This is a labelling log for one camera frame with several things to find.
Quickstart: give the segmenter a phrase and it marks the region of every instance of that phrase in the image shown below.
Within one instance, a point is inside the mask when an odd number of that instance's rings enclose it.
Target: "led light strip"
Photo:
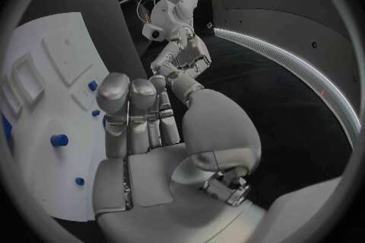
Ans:
[[[361,127],[358,116],[345,95],[325,75],[298,56],[260,39],[224,29],[214,29],[214,32],[216,36],[260,53],[294,73],[331,109],[351,146],[354,145]]]

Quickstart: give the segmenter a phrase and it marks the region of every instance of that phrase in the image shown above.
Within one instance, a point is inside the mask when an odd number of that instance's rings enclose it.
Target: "dark floor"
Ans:
[[[285,193],[341,175],[351,147],[335,116],[305,83],[247,48],[212,35],[202,39],[212,65],[198,81],[237,102],[260,134],[262,161],[248,178],[249,199],[267,209]],[[161,46],[154,44],[143,57],[146,69]],[[180,125],[186,109],[173,97],[172,105]]]

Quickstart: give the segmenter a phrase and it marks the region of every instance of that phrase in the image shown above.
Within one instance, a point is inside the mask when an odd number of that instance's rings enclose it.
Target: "white light strip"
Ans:
[[[225,29],[214,29],[214,32],[220,38],[266,56],[299,77],[331,109],[344,129],[350,144],[354,145],[361,128],[359,118],[346,96],[325,75],[298,56],[266,41]]]

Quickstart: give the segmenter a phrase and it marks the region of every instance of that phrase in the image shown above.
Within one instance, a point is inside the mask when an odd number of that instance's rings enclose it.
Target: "humanoid robot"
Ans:
[[[237,103],[219,92],[205,89],[195,80],[211,64],[205,43],[193,29],[197,3],[198,0],[161,0],[154,7],[151,21],[144,25],[142,33],[148,39],[166,39],[169,43],[151,63],[154,75],[149,80],[130,81],[124,74],[111,73],[99,86],[97,102],[107,114],[106,156],[119,163],[123,160],[124,166],[114,169],[103,162],[99,166],[94,187],[97,217],[125,211],[122,220],[131,222],[131,217],[146,211],[134,210],[136,204],[148,207],[150,213],[144,217],[152,216],[155,206],[157,213],[163,212],[158,210],[159,206],[173,205],[184,192],[176,190],[175,193],[169,182],[181,182],[182,177],[181,183],[189,184],[189,191],[194,192],[186,194],[191,196],[192,204],[202,199],[199,197],[194,202],[197,193],[230,207],[239,207],[247,197],[249,186],[244,177],[260,162],[260,138],[253,122]],[[184,143],[180,143],[166,86],[188,107],[182,121]],[[155,164],[149,168],[146,166],[149,163]],[[165,177],[165,182],[151,181],[158,177],[153,173],[161,165],[163,169],[156,173]],[[115,171],[123,173],[120,189],[125,200],[115,199],[119,203],[113,205],[105,202],[109,194],[100,189],[115,187],[112,184],[117,182],[110,182],[108,177],[115,175]],[[145,196],[144,191],[151,193]],[[109,223],[101,217],[99,223],[108,228]]]

